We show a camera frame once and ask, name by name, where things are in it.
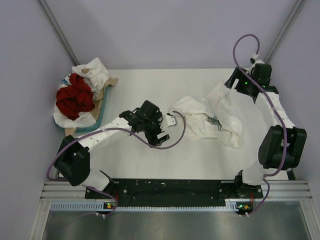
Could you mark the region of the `white floral print t-shirt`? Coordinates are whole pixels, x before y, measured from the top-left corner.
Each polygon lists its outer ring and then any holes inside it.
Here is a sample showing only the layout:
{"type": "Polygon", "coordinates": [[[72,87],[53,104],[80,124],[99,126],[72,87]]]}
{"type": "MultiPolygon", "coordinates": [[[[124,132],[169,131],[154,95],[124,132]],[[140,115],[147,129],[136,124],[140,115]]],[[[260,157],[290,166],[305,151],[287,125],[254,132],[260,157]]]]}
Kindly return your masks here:
{"type": "Polygon", "coordinates": [[[186,120],[185,135],[192,140],[218,139],[233,149],[243,147],[243,124],[229,100],[232,93],[223,82],[219,82],[198,101],[184,96],[172,105],[186,120]]]}

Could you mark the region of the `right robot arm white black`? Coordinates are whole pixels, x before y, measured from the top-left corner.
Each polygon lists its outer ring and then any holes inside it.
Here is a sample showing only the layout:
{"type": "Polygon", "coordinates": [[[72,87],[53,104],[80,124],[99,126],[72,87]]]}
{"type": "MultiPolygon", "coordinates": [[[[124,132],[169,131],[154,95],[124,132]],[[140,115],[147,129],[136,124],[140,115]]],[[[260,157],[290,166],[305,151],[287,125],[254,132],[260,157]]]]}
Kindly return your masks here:
{"type": "Polygon", "coordinates": [[[270,64],[256,61],[248,70],[236,67],[224,84],[252,98],[268,129],[259,146],[257,161],[236,176],[240,181],[233,185],[233,192],[239,198],[245,198],[252,186],[261,184],[267,176],[265,170],[275,169],[279,173],[296,168],[306,143],[307,132],[287,116],[278,89],[270,84],[271,73],[270,64]]]}

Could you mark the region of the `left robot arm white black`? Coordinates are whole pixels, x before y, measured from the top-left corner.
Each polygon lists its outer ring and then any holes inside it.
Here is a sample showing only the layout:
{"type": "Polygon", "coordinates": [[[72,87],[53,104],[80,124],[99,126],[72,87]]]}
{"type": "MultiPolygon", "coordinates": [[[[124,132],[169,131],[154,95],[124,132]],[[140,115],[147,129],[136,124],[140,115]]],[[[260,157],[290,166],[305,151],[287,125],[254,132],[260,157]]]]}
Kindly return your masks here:
{"type": "Polygon", "coordinates": [[[122,112],[87,135],[65,137],[53,165],[72,186],[95,188],[97,194],[106,199],[113,194],[114,187],[102,170],[92,166],[93,152],[140,132],[144,133],[148,146],[158,148],[170,139],[165,130],[176,124],[175,116],[162,114],[156,105],[146,100],[141,107],[122,112]]]}

